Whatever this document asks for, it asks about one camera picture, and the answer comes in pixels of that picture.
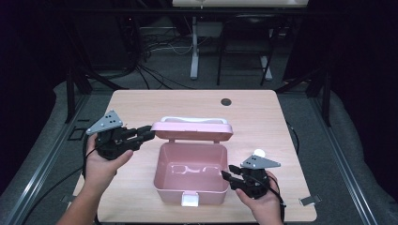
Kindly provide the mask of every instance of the gray metal bracket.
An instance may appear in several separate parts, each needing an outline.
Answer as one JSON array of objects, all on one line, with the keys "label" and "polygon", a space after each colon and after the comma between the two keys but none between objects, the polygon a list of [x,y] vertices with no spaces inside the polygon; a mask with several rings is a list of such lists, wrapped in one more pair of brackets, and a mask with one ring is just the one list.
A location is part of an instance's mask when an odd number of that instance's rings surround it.
[{"label": "gray metal bracket", "polygon": [[91,135],[93,133],[102,132],[112,128],[120,128],[123,126],[123,122],[114,110],[110,110],[104,116],[101,117],[97,123],[91,126],[85,133]]},{"label": "gray metal bracket", "polygon": [[269,160],[264,157],[259,157],[257,155],[252,155],[244,160],[240,164],[240,166],[248,169],[259,170],[265,168],[280,167],[281,163]]}]

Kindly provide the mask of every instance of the small white tag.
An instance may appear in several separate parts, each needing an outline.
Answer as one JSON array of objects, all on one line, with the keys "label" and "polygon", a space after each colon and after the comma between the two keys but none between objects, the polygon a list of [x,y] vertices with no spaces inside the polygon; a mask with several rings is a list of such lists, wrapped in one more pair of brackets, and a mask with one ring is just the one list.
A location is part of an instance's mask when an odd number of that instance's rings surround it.
[{"label": "small white tag", "polygon": [[185,191],[184,193],[182,193],[181,205],[197,207],[199,205],[198,193],[194,191]]}]

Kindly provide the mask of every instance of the pink lid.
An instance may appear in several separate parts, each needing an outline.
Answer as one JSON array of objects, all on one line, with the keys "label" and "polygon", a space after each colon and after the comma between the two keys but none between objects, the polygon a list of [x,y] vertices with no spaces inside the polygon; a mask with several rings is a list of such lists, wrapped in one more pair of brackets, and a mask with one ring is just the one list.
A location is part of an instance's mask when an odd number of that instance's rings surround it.
[{"label": "pink lid", "polygon": [[220,118],[163,117],[152,125],[156,136],[168,140],[228,141],[234,134],[231,125]]}]

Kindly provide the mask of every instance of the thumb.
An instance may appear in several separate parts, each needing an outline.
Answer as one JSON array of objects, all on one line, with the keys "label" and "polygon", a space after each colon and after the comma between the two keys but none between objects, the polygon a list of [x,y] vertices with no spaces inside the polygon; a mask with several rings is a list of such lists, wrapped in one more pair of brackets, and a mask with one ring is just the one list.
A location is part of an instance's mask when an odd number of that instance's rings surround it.
[{"label": "thumb", "polygon": [[132,157],[133,152],[132,150],[127,150],[125,153],[120,155],[118,158],[113,160],[113,165],[115,166],[115,169],[119,169],[121,166],[126,164]]}]

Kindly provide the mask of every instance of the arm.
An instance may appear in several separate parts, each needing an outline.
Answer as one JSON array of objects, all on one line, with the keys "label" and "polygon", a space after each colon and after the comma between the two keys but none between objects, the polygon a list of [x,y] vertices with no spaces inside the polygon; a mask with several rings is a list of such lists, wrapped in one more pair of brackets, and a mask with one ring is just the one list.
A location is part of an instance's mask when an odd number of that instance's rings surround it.
[{"label": "arm", "polygon": [[[271,172],[267,172],[267,174],[277,181],[276,177]],[[277,185],[272,179],[270,179],[270,186],[274,190],[277,190]],[[260,225],[283,224],[281,221],[279,199],[271,191],[268,191],[266,195],[257,200],[249,198],[241,189],[237,189],[236,193],[240,200],[252,210],[255,220],[257,220]]]},{"label": "arm", "polygon": [[[95,148],[97,135],[92,135],[87,141],[87,154]],[[118,168],[132,157],[132,151],[126,151],[115,160],[107,160],[98,155],[97,151],[87,157],[85,181],[79,195],[69,206],[67,212],[57,224],[92,224],[97,213],[100,198],[111,184]]]}]

